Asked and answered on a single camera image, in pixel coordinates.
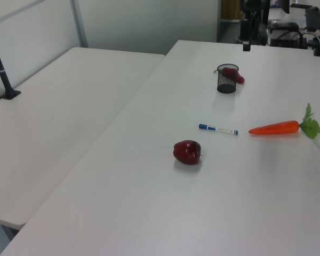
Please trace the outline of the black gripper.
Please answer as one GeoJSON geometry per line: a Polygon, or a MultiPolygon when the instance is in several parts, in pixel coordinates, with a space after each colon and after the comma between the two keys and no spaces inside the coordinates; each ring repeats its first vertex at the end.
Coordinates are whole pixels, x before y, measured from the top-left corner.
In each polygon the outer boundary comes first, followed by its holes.
{"type": "Polygon", "coordinates": [[[251,22],[248,19],[241,20],[241,41],[243,44],[243,51],[251,50],[251,45],[249,44],[250,38],[251,38],[251,22]]]}

